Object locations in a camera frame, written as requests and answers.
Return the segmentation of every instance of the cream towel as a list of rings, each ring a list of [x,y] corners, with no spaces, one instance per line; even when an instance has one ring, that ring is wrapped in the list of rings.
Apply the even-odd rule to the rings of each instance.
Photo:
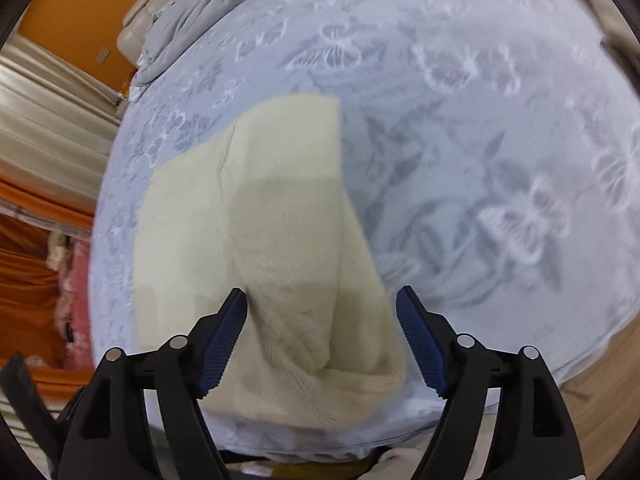
[[[340,171],[340,103],[286,96],[152,175],[138,219],[142,350],[187,333],[234,286],[250,314],[201,406],[288,426],[366,418],[404,352]]]

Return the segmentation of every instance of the floral pattern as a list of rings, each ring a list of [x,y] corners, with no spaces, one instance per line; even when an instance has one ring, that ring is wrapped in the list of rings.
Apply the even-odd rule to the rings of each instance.
[[[601,35],[575,0],[246,0],[122,121],[92,241],[96,357],[138,350],[132,260],[154,168],[311,92],[342,103],[344,183],[389,298],[410,284],[457,331],[577,373],[640,298],[640,106]],[[323,460],[441,412],[413,367],[348,431],[204,416],[222,449]]]

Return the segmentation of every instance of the gray blanket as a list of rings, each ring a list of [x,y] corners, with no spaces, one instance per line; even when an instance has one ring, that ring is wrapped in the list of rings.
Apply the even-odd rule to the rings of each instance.
[[[177,0],[146,34],[134,85],[151,83],[201,35],[243,0]]]

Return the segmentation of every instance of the pink fabric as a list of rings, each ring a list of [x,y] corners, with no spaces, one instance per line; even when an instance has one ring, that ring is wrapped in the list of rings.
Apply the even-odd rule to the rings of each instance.
[[[89,271],[89,242],[76,240],[71,272],[65,280],[65,289],[73,291],[75,297],[71,305],[71,326],[74,332],[74,342],[68,352],[67,368],[79,370],[95,368],[91,350],[91,322],[89,320],[88,304],[88,271]]]

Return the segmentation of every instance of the light switch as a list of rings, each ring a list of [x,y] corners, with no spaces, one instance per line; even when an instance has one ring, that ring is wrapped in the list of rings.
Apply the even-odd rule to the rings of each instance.
[[[107,59],[107,56],[111,53],[111,50],[109,50],[108,48],[106,48],[105,46],[102,47],[100,49],[100,52],[98,52],[98,56],[95,58],[96,62],[98,63],[102,63],[105,59]]]

